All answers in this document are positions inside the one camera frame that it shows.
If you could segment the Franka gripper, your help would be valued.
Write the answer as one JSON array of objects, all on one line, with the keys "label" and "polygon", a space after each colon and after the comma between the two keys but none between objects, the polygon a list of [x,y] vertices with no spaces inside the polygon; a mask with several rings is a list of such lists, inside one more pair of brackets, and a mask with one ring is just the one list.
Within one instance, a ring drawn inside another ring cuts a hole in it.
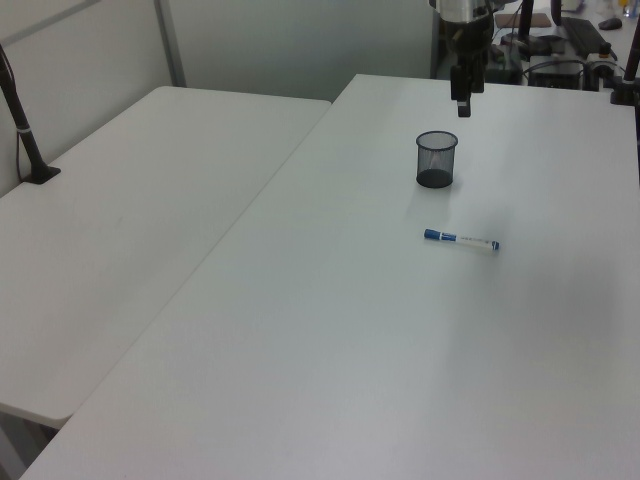
[{"label": "Franka gripper", "polygon": [[[471,93],[483,93],[488,51],[493,37],[493,20],[444,21],[444,34],[456,63],[450,69],[451,99],[460,118],[471,117]],[[472,66],[472,76],[465,66]]]}]

